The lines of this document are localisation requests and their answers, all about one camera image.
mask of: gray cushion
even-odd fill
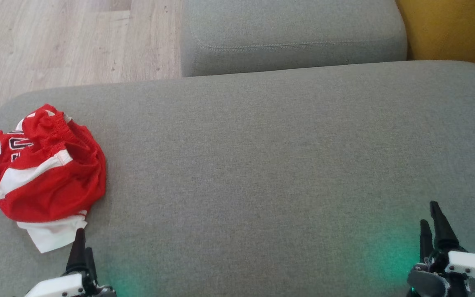
[[[403,296],[440,202],[475,252],[475,64],[408,61],[62,88],[108,160],[87,243],[134,296]],[[63,272],[0,212],[0,296]]]
[[[183,76],[399,61],[394,0],[187,0]]]

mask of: couch cushion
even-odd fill
[[[0,129],[44,103],[106,155],[86,234],[120,297],[403,296],[433,199],[475,252],[475,64],[45,90],[2,107]],[[58,276],[68,252],[40,254],[0,212],[0,296]]]
[[[184,76],[404,60],[394,0],[187,0]]]

